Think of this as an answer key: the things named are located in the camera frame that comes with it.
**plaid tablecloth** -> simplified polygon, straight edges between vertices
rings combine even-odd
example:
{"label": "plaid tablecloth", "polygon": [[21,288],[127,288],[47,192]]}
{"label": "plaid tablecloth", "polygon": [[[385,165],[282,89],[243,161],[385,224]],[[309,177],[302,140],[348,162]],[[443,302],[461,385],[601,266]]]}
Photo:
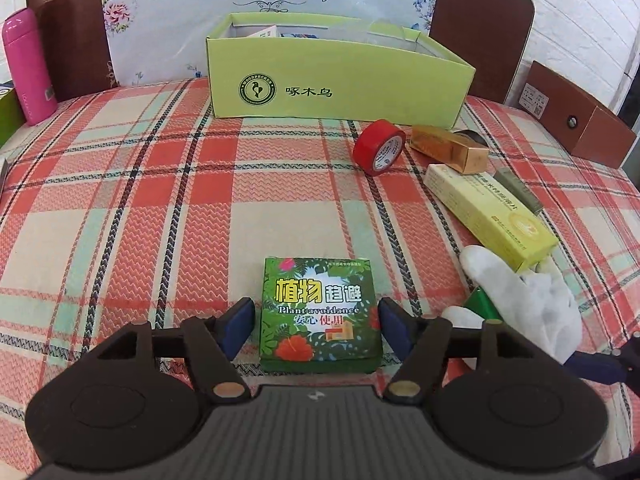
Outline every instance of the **plaid tablecloth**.
{"label": "plaid tablecloth", "polygon": [[[215,120],[197,79],[78,98],[20,130],[2,149],[13,166],[0,201],[0,460],[37,466],[25,406],[83,352],[132,320],[171,327],[259,301],[267,256],[368,258],[377,294],[416,316],[462,304],[472,284],[458,254],[474,238],[426,189],[419,153],[405,149],[377,178],[354,167],[364,126]],[[640,312],[638,192],[622,172],[569,157],[521,111],[469,98],[460,127],[544,203],[582,350],[620,345]],[[372,376],[264,376],[254,342],[237,366],[252,387],[382,387],[398,364],[387,349]],[[607,462],[634,447],[640,412],[624,386],[595,387],[612,418]]]}

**pink flower print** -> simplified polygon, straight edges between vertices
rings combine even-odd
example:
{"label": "pink flower print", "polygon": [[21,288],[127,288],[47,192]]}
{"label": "pink flower print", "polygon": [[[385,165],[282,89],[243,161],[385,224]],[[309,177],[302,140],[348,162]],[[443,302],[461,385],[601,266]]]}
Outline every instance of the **pink flower print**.
{"label": "pink flower print", "polygon": [[127,4],[109,0],[104,4],[104,26],[111,32],[122,32],[132,21]]}
{"label": "pink flower print", "polygon": [[293,258],[285,258],[280,262],[280,270],[282,272],[289,272],[293,267],[296,266],[296,262]]}

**white glove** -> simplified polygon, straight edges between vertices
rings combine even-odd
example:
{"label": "white glove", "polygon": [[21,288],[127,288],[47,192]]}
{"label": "white glove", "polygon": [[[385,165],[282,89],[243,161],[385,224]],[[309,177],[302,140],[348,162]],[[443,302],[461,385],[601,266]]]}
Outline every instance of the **white glove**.
{"label": "white glove", "polygon": [[[480,246],[465,247],[460,264],[484,289],[504,321],[532,343],[562,364],[577,350],[582,340],[580,311],[550,256],[535,271],[526,270],[520,276]],[[481,317],[461,314],[459,308],[449,307],[442,316],[456,327],[478,328]]]}

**red tape roll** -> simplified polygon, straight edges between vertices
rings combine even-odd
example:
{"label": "red tape roll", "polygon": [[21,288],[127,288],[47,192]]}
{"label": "red tape roll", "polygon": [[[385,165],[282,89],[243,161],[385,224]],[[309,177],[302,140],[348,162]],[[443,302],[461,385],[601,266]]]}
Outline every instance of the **red tape roll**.
{"label": "red tape roll", "polygon": [[372,176],[385,173],[402,153],[405,140],[404,131],[379,119],[367,126],[356,140],[353,160]]}

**gray ridged panel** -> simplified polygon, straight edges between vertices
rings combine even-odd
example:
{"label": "gray ridged panel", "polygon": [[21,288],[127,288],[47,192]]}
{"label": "gray ridged panel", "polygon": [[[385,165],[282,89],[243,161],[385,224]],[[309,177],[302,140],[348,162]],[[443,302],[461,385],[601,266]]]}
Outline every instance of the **gray ridged panel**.
{"label": "gray ridged panel", "polygon": [[416,408],[368,386],[265,386],[247,404],[214,410],[173,455],[98,474],[58,466],[33,480],[592,480],[587,469],[519,476],[476,465],[446,446]]}

